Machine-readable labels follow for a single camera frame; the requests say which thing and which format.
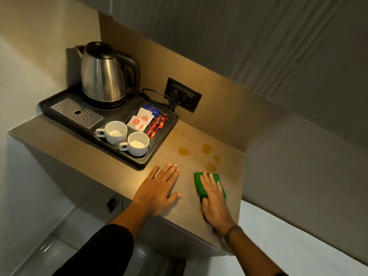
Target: white cup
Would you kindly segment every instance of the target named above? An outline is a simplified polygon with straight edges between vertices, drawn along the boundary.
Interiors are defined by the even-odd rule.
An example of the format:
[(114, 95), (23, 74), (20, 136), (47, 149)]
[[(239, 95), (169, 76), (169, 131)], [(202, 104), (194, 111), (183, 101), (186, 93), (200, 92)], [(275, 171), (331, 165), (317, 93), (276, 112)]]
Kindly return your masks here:
[(96, 129), (96, 136), (106, 138), (109, 144), (118, 145), (126, 141), (128, 134), (127, 126), (120, 121), (112, 121), (105, 125), (105, 129)]
[(142, 132), (134, 132), (128, 136), (128, 141), (119, 144), (120, 151), (128, 151), (135, 157), (141, 157), (148, 151), (150, 138)]

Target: sponge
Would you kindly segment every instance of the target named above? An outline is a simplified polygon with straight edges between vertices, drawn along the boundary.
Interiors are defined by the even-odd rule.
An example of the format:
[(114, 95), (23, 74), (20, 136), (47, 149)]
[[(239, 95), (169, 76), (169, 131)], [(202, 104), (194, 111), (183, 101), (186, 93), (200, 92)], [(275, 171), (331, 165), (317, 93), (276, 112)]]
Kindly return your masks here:
[[(194, 184), (196, 185), (195, 188), (197, 190), (197, 193), (200, 197), (200, 202), (202, 202), (203, 198), (208, 198), (207, 192), (206, 190), (203, 188), (202, 182), (200, 181), (200, 176), (203, 174), (203, 172), (195, 172), (194, 173)], [(214, 176), (214, 180), (216, 182), (220, 181), (220, 176), (216, 173), (212, 174)], [(222, 187), (222, 193), (224, 195), (224, 198), (226, 198), (226, 193), (224, 188)]]

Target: wall socket panel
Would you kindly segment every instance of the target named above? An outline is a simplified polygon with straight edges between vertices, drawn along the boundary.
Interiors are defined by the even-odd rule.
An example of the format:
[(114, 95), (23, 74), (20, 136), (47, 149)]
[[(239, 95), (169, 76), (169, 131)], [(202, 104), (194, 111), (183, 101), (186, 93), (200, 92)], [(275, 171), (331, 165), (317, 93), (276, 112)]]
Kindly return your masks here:
[(168, 78), (166, 84), (165, 95), (172, 98), (172, 100), (181, 107), (194, 112), (200, 102), (202, 94), (186, 87), (172, 78)]

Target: hand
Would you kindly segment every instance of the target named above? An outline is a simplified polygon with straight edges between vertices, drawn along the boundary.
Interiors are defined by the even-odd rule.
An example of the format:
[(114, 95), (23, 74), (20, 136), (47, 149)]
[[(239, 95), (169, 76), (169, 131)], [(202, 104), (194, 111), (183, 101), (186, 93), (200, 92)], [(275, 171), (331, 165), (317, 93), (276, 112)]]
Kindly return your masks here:
[(172, 189), (178, 176), (177, 164), (168, 163), (158, 175), (160, 165), (157, 165), (150, 172), (148, 177), (138, 188), (132, 204), (140, 205), (148, 215), (157, 216), (167, 211), (172, 204), (181, 199), (179, 193), (173, 193), (169, 198), (168, 192)]
[(233, 221), (226, 205), (220, 182), (215, 182), (212, 173), (208, 178), (206, 172), (200, 176), (200, 181), (208, 195), (208, 198), (202, 199), (206, 220), (221, 235), (225, 235), (236, 223)]

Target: kettle handle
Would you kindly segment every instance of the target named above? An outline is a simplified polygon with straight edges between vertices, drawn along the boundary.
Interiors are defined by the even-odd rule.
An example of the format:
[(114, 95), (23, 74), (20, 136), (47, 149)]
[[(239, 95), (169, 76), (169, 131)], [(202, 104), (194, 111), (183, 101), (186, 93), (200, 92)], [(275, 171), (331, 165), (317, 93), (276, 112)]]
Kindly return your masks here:
[(131, 55), (129, 55), (125, 52), (122, 52), (120, 50), (115, 50), (115, 54), (116, 54), (117, 58), (121, 61), (121, 63), (131, 67), (132, 70), (133, 70), (133, 77), (134, 77), (133, 90), (131, 90), (131, 87), (129, 87), (126, 90), (127, 95), (133, 95), (136, 92), (138, 92), (138, 89), (139, 89), (139, 86), (140, 86), (140, 67), (139, 67), (139, 63)]

